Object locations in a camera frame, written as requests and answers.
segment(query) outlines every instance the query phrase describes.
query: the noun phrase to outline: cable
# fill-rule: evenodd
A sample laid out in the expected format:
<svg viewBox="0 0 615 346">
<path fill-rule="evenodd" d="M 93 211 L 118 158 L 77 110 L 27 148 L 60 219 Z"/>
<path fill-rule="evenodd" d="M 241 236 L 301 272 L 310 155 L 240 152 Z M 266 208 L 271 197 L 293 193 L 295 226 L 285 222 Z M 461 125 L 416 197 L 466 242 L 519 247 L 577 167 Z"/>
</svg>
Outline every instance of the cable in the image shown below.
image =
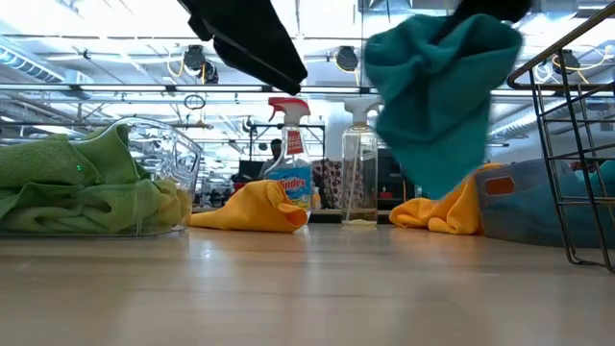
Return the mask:
<svg viewBox="0 0 615 346">
<path fill-rule="evenodd" d="M 546 73 L 547 75 L 545 77 L 541 77 L 538 72 Z M 536 65 L 534 67 L 534 74 L 536 75 L 536 80 L 537 80 L 536 83 L 543 84 L 547 82 L 549 78 L 553 76 L 553 71 L 549 67 L 547 67 L 547 70 L 543 70 L 541 66 Z"/>
<path fill-rule="evenodd" d="M 179 78 L 182 76 L 182 73 L 184 73 L 184 54 L 182 54 L 182 61 L 180 62 L 180 72 L 179 73 L 175 73 L 173 71 L 173 69 L 171 68 L 171 62 L 166 62 L 166 69 L 169 70 L 169 74 L 171 76 Z"/>
<path fill-rule="evenodd" d="M 579 77 L 580 77 L 580 78 L 581 78 L 581 79 L 582 79 L 582 80 L 583 80 L 586 84 L 589 84 L 589 82 L 587 82 L 587 79 L 585 78 L 585 76 L 583 76 L 583 74 L 582 74 L 582 73 L 580 73 L 580 71 L 577 71 L 577 73 L 578 73 L 578 76 L 579 76 Z"/>
<path fill-rule="evenodd" d="M 205 71 L 206 71 L 206 66 L 205 63 L 201 63 L 201 84 L 205 85 Z"/>
<path fill-rule="evenodd" d="M 580 46 L 581 46 L 581 47 L 589 47 L 589 48 L 591 48 L 591 49 L 595 50 L 595 51 L 596 51 L 596 53 L 598 53 L 601 57 L 604 57 L 605 55 L 607 55 L 607 54 L 604 54 L 603 52 L 601 52 L 601 51 L 600 51 L 600 49 L 596 48 L 596 47 L 595 47 L 595 46 L 593 46 L 593 45 L 590 45 L 590 44 L 581 44 Z M 605 46 L 605 47 L 604 47 L 604 52 L 605 52 L 605 53 L 606 53 L 606 52 L 608 52 L 608 46 Z"/>
<path fill-rule="evenodd" d="M 602 52 L 600 52 L 597 48 L 595 48 L 595 50 L 596 50 L 596 51 L 598 51 L 599 53 L 601 53 L 601 55 L 603 56 L 603 59 L 602 59 L 600 62 L 595 63 L 595 64 L 590 65 L 590 66 L 586 66 L 586 67 L 568 67 L 568 66 L 566 66 L 566 69 L 567 69 L 567 70 L 571 70 L 571 71 L 586 71 L 586 70 L 588 70 L 588 69 L 592 69 L 592 68 L 595 68 L 595 67 L 598 67 L 598 66 L 602 65 L 602 64 L 603 64 L 603 62 L 605 62 L 605 61 L 606 61 L 606 59 L 607 59 L 607 57 L 606 57 L 606 56 L 608 55 L 608 46 L 606 46 L 606 47 L 604 48 L 604 54 L 603 54 Z M 551 62 L 552 62 L 555 66 L 557 66 L 557 67 L 561 67 L 561 65 L 560 65 L 559 63 L 555 62 L 555 59 L 556 59 L 556 58 L 557 58 L 557 56 L 553 56 L 553 58 L 551 59 Z"/>
</svg>

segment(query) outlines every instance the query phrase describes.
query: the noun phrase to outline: ceiling light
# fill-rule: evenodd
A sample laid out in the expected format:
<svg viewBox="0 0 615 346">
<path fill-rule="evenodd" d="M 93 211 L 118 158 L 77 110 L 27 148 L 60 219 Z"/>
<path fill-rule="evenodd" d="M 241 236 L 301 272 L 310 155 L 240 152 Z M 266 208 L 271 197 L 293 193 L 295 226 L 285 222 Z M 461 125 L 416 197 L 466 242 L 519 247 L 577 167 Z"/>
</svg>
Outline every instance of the ceiling light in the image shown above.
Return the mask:
<svg viewBox="0 0 615 346">
<path fill-rule="evenodd" d="M 88 85 L 81 86 L 83 91 L 166 91 L 164 86 L 126 86 L 126 85 Z"/>
<path fill-rule="evenodd" d="M 184 92 L 259 92 L 262 86 L 177 86 Z"/>
<path fill-rule="evenodd" d="M 594 97 L 613 97 L 613 95 L 615 95 L 615 92 L 611 91 L 598 91 L 592 94 Z"/>
<path fill-rule="evenodd" d="M 508 143 L 487 143 L 487 147 L 490 148 L 507 148 L 510 144 Z"/>
<path fill-rule="evenodd" d="M 553 90 L 541 91 L 543 96 L 552 96 L 555 94 Z M 531 90 L 507 90 L 507 89 L 495 89 L 491 90 L 491 96 L 531 96 Z"/>
<path fill-rule="evenodd" d="M 359 93 L 359 87 L 339 87 L 339 86 L 304 86 L 302 93 Z"/>
<path fill-rule="evenodd" d="M 81 133 L 78 133 L 76 131 L 72 131 L 70 129 L 66 129 L 65 127 L 62 126 L 51 126 L 51 125 L 36 125 L 34 126 L 35 129 L 39 129 L 42 131 L 46 131 L 48 133 L 52 133 L 52 134 L 60 134 L 60 135 L 82 135 Z"/>
<path fill-rule="evenodd" d="M 65 85 L 28 85 L 28 84 L 0 84 L 0 90 L 36 90 L 36 91 L 70 91 L 70 86 Z"/>
<path fill-rule="evenodd" d="M 154 119 L 154 120 L 159 121 L 159 122 L 178 122 L 178 123 L 180 122 L 180 119 L 177 116 L 173 116 L 170 118 L 163 118 L 163 119 Z"/>
<path fill-rule="evenodd" d="M 521 118 L 519 118 L 519 119 L 517 119 L 517 120 L 515 120 L 515 121 L 513 121 L 511 123 L 509 123 L 509 124 L 503 125 L 503 126 L 497 128 L 495 130 L 490 131 L 489 135 L 490 136 L 494 136 L 494 135 L 497 135 L 497 134 L 499 134 L 501 132 L 504 132 L 504 131 L 506 131 L 506 130 L 508 130 L 510 128 L 518 127 L 518 126 L 525 126 L 525 125 L 531 124 L 534 121 L 536 121 L 536 114 L 529 113 L 529 114 L 527 114 L 527 115 L 525 115 L 525 116 L 523 116 L 523 117 L 521 117 Z"/>
</svg>

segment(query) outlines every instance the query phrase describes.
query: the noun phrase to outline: metal wire basket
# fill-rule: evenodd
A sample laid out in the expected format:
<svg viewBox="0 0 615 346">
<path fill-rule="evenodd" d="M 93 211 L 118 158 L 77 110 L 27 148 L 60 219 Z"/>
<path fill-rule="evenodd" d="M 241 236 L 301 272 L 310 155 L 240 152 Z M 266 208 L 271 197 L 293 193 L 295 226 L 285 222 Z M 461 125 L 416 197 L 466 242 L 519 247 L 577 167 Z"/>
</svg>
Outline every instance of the metal wire basket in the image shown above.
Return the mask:
<svg viewBox="0 0 615 346">
<path fill-rule="evenodd" d="M 615 240 L 615 182 L 611 182 L 612 172 L 615 175 L 615 157 L 606 155 L 609 149 L 615 148 L 615 136 L 610 141 L 598 143 L 595 140 L 596 127 L 611 127 L 615 123 L 615 111 L 604 113 L 603 116 L 591 116 L 588 105 L 595 100 L 602 100 L 606 104 L 615 102 L 615 82 L 606 81 L 598 84 L 570 84 L 567 72 L 579 71 L 566 67 L 564 47 L 575 39 L 594 28 L 608 17 L 615 14 L 615 2 L 605 7 L 571 33 L 538 54 L 536 57 L 515 70 L 508 78 L 507 83 L 513 89 L 531 90 L 534 109 L 537 117 L 538 133 L 542 144 L 542 154 L 547 165 L 547 172 L 551 186 L 551 193 L 555 203 L 556 214 L 561 224 L 562 242 L 568 261 L 578 265 L 600 265 L 615 273 L 613 254 L 609 254 L 609 243 Z M 548 60 L 557 60 L 561 71 L 560 84 L 539 84 L 536 82 L 534 67 Z M 529 83 L 516 82 L 520 77 L 528 74 Z M 559 98 L 561 102 L 556 105 L 549 103 L 546 107 L 545 98 Z M 567 110 L 568 116 L 555 116 Z M 554 146 L 554 134 L 572 132 L 574 134 L 575 149 L 557 152 Z M 570 179 L 557 174 L 558 161 L 577 161 L 579 172 L 576 177 L 578 186 L 570 188 L 567 184 Z M 591 214 L 590 224 L 575 225 L 574 214 Z M 583 232 L 595 233 L 597 248 L 600 255 L 595 259 L 596 252 L 586 256 L 579 254 L 571 229 L 581 227 Z"/>
</svg>

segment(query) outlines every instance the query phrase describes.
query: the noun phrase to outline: spray bottle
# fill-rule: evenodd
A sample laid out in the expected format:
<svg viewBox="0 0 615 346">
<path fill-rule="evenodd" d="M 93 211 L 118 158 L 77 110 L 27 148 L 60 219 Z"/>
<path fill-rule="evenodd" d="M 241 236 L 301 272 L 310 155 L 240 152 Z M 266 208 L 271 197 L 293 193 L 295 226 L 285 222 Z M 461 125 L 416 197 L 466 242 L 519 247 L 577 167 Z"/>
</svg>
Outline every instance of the spray bottle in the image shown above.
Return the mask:
<svg viewBox="0 0 615 346">
<path fill-rule="evenodd" d="M 342 136 L 342 223 L 375 226 L 378 222 L 378 136 L 367 125 L 367 112 L 378 97 L 344 100 L 353 114 Z"/>
<path fill-rule="evenodd" d="M 308 104 L 292 97 L 270 97 L 269 105 L 273 112 L 284 113 L 282 128 L 282 153 L 278 160 L 265 171 L 265 179 L 281 181 L 283 189 L 292 203 L 311 211 L 311 161 L 299 122 L 301 117 L 309 115 Z"/>
</svg>

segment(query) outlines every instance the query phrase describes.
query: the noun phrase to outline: green microfiber cloth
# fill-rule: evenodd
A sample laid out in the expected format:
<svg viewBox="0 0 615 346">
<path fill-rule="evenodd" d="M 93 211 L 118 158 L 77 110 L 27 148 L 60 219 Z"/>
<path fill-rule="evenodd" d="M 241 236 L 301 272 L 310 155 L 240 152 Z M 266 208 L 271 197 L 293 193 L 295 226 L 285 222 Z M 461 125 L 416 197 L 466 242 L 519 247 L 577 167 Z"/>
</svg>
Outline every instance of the green microfiber cloth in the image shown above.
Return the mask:
<svg viewBox="0 0 615 346">
<path fill-rule="evenodd" d="M 0 232 L 121 234 L 182 222 L 189 196 L 149 180 L 130 155 L 128 132 L 112 125 L 75 144 L 50 136 L 0 148 Z"/>
<path fill-rule="evenodd" d="M 490 90 L 522 45 L 515 30 L 477 14 L 442 41 L 444 17 L 414 15 L 370 37 L 365 72 L 384 101 L 376 131 L 408 177 L 442 196 L 483 164 Z"/>
</svg>

